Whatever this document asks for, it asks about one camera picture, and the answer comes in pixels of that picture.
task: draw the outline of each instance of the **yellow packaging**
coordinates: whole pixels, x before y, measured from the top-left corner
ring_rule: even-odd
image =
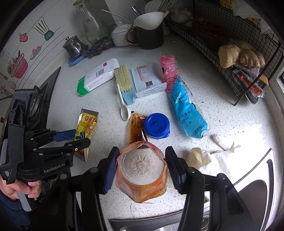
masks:
[[[91,140],[93,137],[96,124],[98,122],[98,116],[99,116],[98,112],[82,108],[81,114],[78,119],[77,130],[75,133],[74,140],[79,140],[83,138],[89,138]],[[83,150],[76,151],[74,153],[79,159],[87,162],[88,153],[89,153],[88,147]]]

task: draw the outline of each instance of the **gold mug handle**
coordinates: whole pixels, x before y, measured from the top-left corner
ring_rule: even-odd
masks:
[[[127,33],[125,34],[126,41],[127,41],[129,44],[131,44],[131,45],[138,45],[138,42],[137,42],[137,43],[133,43],[133,42],[129,41],[128,38],[127,38],[127,36],[128,36],[130,33],[132,33],[132,32],[134,32],[133,26],[132,26],[132,27],[127,31]]]

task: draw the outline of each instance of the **green and white box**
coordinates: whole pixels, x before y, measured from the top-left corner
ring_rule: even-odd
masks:
[[[119,68],[117,59],[110,59],[86,74],[78,82],[77,93],[86,95],[91,90],[109,81],[114,76],[114,69]]]

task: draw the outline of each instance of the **human hand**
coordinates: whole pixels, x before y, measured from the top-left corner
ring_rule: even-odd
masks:
[[[28,182],[28,185],[20,180],[13,184],[6,184],[6,181],[0,176],[0,190],[11,200],[19,199],[16,190],[19,193],[27,194],[29,198],[37,198],[41,192],[41,181]]]

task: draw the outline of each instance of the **screw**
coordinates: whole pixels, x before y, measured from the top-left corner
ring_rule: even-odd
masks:
[[[90,172],[91,173],[96,173],[98,170],[99,170],[98,168],[93,167],[93,168],[90,169]]]
[[[219,177],[220,177],[221,179],[223,179],[223,180],[226,179],[226,175],[223,174],[223,173],[220,173],[220,174],[219,174]]]
[[[61,174],[61,175],[60,175],[60,179],[61,179],[61,180],[65,180],[66,178],[67,178],[67,174],[64,173],[64,174]]]
[[[188,171],[189,171],[190,173],[195,173],[195,169],[194,169],[193,167],[189,167],[189,168],[188,168]]]

